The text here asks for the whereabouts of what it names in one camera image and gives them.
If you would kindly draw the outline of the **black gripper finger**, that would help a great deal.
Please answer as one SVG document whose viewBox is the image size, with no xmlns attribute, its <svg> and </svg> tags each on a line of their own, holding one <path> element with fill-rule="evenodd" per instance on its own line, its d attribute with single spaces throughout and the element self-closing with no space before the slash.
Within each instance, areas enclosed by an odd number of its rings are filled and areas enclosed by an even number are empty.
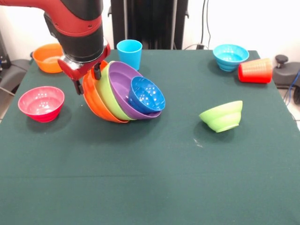
<svg viewBox="0 0 300 225">
<path fill-rule="evenodd" d="M 97 62 L 95 65 L 94 65 L 94 77 L 96 80 L 100 80 L 101 79 L 101 62 Z"/>
<path fill-rule="evenodd" d="M 77 92 L 78 95 L 83 95 L 84 94 L 84 89 L 82 84 L 80 83 L 79 80 L 72 80 L 74 86 L 75 86 L 75 90 Z"/>
</svg>

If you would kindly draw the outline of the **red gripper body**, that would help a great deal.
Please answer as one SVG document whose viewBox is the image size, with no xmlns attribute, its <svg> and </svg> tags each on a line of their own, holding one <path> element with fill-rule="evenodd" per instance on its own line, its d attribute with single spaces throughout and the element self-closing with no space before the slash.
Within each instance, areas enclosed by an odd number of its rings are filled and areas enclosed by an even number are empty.
<svg viewBox="0 0 300 225">
<path fill-rule="evenodd" d="M 61 56 L 58 59 L 58 64 L 62 71 L 74 81 L 80 80 L 87 74 L 89 70 L 98 66 L 100 67 L 103 60 L 105 60 L 111 52 L 111 48 L 106 39 L 103 41 L 104 49 L 101 54 L 93 60 L 87 62 L 75 61 L 68 58 L 66 55 Z"/>
</svg>

